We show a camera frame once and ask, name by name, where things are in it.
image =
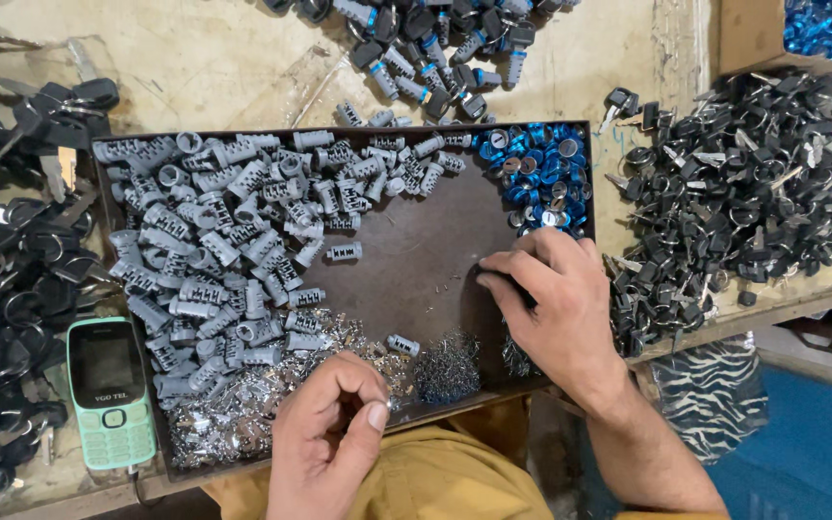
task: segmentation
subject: workbench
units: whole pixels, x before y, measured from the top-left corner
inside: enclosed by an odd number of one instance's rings
[[[715,5],[584,0],[539,29],[519,86],[486,93],[489,111],[500,122],[588,119],[598,128],[607,93],[623,86],[640,93],[643,102],[658,100],[664,109],[687,113],[715,77]],[[0,76],[34,87],[77,83],[65,40],[82,41],[100,75],[120,89],[121,104],[110,113],[115,134],[332,126],[343,99],[364,117],[390,107],[422,122],[421,110],[402,99],[390,104],[374,80],[350,64],[352,40],[339,16],[313,26],[253,0],[41,0],[33,6],[0,0],[0,33],[47,43],[39,51],[0,53]],[[0,102],[16,101],[0,88]],[[6,104],[0,104],[0,118],[11,124]],[[593,136],[595,239],[603,253],[622,254],[635,242],[625,225],[632,208],[604,174],[620,171],[627,151],[649,143],[633,127]],[[418,234],[412,232],[413,242]],[[686,335],[677,348],[832,308],[832,267],[815,278],[753,284],[749,290],[759,300],[749,309],[738,307],[737,285],[731,281],[715,297],[718,318]],[[631,362],[671,347],[669,341],[648,346]],[[0,495],[0,517],[82,518],[134,502],[123,472],[87,472],[74,418],[56,432],[55,447],[52,466],[39,455],[18,468],[21,486]],[[146,498],[205,481],[173,485],[162,473],[161,467],[144,472]]]

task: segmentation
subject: cardboard box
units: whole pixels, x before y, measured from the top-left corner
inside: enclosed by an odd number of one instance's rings
[[[832,72],[832,59],[785,50],[785,0],[721,0],[721,74],[797,66]]]

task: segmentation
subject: person's right hand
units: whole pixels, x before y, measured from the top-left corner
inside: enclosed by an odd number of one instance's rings
[[[512,338],[551,381],[590,415],[611,406],[627,382],[608,324],[609,282],[595,242],[555,228],[519,238],[507,253],[480,260]],[[537,301],[529,309],[509,275]]]

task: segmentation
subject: key blade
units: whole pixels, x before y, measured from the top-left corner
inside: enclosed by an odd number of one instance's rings
[[[85,45],[82,44],[82,41],[79,41],[77,38],[69,38],[66,40],[66,44],[69,47],[69,52],[72,53],[73,61],[76,62],[76,72],[78,72],[78,78],[81,79],[83,83],[93,79],[98,79],[98,73],[95,72],[95,65],[91,63],[89,55],[85,51]]]

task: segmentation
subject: mobile phone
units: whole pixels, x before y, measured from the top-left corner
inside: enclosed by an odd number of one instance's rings
[[[115,469],[152,459],[156,427],[133,323],[122,316],[73,323],[66,360],[85,465]]]

